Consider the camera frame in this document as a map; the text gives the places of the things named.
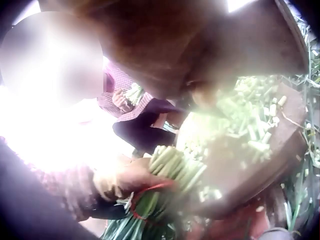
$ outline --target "red rubber band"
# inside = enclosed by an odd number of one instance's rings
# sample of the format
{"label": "red rubber band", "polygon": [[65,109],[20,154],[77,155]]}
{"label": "red rubber band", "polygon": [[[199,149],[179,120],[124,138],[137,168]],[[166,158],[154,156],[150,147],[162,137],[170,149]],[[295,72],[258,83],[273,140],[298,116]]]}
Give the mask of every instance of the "red rubber band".
{"label": "red rubber band", "polygon": [[141,219],[141,220],[144,220],[145,222],[149,222],[147,221],[147,219],[143,218],[142,216],[140,216],[136,211],[135,211],[135,208],[136,208],[136,204],[137,204],[137,200],[139,199],[138,197],[146,192],[146,191],[149,191],[149,190],[154,190],[154,189],[159,189],[159,188],[167,188],[167,187],[172,187],[173,186],[173,183],[172,182],[168,182],[168,183],[162,183],[162,184],[158,184],[158,185],[155,185],[153,187],[150,187],[150,188],[146,188],[146,189],[143,189],[142,191],[138,192],[131,200],[131,207],[130,207],[130,211],[133,213],[133,216],[135,218],[138,218],[138,219]]}

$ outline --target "checkered shirt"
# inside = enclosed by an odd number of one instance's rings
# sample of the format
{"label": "checkered shirt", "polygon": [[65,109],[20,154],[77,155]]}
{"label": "checkered shirt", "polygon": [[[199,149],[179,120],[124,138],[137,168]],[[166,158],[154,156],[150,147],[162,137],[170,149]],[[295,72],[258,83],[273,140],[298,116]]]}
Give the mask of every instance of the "checkered shirt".
{"label": "checkered shirt", "polygon": [[[0,141],[7,143],[2,136],[0,136]],[[24,163],[75,220],[88,219],[89,216],[84,211],[91,210],[97,203],[96,191],[92,182],[93,171],[88,166],[80,164],[65,171],[46,172],[32,163],[26,161]]]}
{"label": "checkered shirt", "polygon": [[[133,83],[133,79],[117,68],[114,64],[109,63],[105,68],[104,72],[109,73],[114,81],[115,81],[115,89],[117,91],[119,89],[123,89],[127,91],[131,89],[131,84]],[[135,108],[129,112],[125,113],[123,110],[116,107],[112,102],[113,93],[104,92],[100,97],[97,98],[99,106],[110,113],[111,115],[118,118],[117,122],[121,121],[129,121],[135,119],[147,106],[147,104],[153,99],[153,97],[149,93],[144,93],[141,98],[139,104],[135,106]]]}

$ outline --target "bundle of vegetables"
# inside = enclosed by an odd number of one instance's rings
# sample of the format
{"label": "bundle of vegetables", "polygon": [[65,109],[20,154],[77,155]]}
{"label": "bundle of vegetables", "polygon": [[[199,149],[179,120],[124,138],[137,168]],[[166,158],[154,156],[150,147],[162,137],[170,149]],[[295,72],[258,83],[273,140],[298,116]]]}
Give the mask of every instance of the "bundle of vegetables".
{"label": "bundle of vegetables", "polygon": [[125,219],[109,221],[101,239],[176,239],[174,220],[170,218],[176,211],[172,211],[172,203],[183,199],[197,184],[206,165],[186,159],[182,152],[173,147],[158,146],[149,167],[154,175],[175,180],[180,191],[174,194],[151,190],[142,193]]}
{"label": "bundle of vegetables", "polygon": [[128,90],[124,97],[128,99],[134,106],[138,105],[144,94],[143,89],[136,83],[131,85],[131,89]]}

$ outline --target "red clothing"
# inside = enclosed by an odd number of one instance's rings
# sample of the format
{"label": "red clothing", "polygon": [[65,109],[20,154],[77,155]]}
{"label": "red clothing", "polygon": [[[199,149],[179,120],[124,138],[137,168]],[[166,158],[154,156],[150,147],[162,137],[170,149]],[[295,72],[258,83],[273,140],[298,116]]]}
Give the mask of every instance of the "red clothing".
{"label": "red clothing", "polygon": [[[123,89],[124,91],[131,89],[133,79],[129,77],[127,74],[125,74],[123,71],[118,69],[114,64],[109,63],[105,67],[104,72],[110,74],[111,77],[114,79],[114,92],[119,89]],[[147,104],[153,99],[153,97],[146,92],[144,93],[139,104],[131,112],[125,113],[113,104],[112,96],[112,92],[104,92],[100,97],[97,98],[97,100],[99,106],[103,110],[118,118],[117,122],[135,119],[144,110]]]}

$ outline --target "dark sleeve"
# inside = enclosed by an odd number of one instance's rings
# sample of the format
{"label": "dark sleeve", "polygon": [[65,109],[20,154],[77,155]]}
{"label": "dark sleeve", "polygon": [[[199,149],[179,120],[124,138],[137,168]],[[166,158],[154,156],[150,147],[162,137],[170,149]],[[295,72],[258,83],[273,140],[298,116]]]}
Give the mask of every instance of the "dark sleeve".
{"label": "dark sleeve", "polygon": [[98,239],[59,206],[12,150],[0,140],[0,225],[8,239]]}

